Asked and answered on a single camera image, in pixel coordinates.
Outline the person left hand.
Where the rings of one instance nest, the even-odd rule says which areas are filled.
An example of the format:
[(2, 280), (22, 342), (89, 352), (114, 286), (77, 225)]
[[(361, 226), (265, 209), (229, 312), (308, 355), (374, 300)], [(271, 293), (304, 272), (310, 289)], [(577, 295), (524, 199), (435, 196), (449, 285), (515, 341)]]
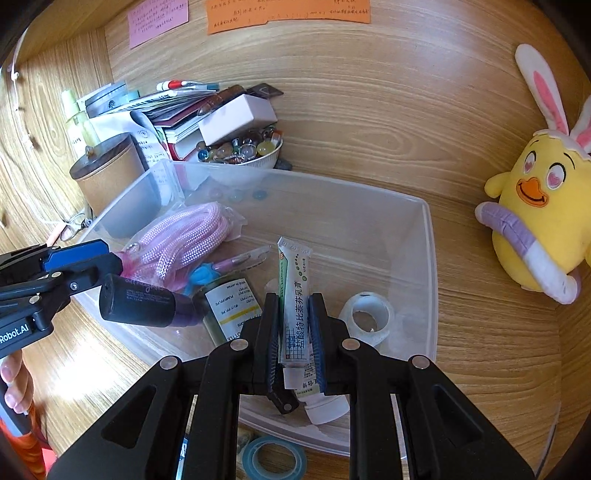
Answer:
[(34, 384), (21, 350), (1, 360), (1, 378), (7, 385), (4, 394), (7, 406), (17, 414), (27, 414), (33, 403)]

